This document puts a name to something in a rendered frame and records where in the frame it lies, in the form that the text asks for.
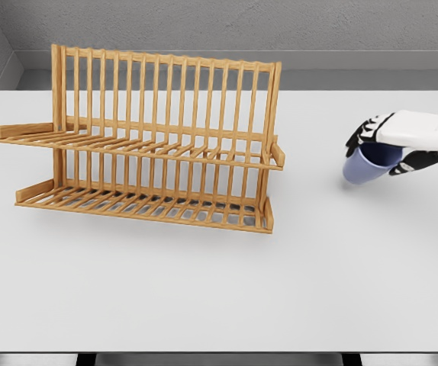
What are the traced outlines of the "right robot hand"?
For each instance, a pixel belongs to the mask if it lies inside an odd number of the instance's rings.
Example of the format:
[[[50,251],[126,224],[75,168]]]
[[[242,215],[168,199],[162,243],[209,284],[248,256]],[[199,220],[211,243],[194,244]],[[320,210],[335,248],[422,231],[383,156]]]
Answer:
[[[401,110],[364,121],[347,140],[346,157],[363,143],[411,148],[390,175],[425,169],[438,163],[438,114]]]

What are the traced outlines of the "blue cup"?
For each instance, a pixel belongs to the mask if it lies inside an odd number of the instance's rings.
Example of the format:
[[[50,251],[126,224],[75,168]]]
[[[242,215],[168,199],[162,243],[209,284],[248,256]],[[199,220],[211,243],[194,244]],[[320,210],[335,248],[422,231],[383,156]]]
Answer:
[[[403,148],[384,143],[363,143],[345,161],[344,178],[356,185],[384,175],[395,167],[403,156]]]

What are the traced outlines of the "wooden two-tier dish rack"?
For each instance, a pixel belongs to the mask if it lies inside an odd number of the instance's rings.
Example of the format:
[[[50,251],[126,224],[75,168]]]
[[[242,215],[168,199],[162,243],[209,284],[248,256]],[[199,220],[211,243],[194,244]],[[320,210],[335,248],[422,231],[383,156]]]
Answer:
[[[270,233],[281,63],[53,45],[52,119],[0,126],[46,147],[19,206]]]

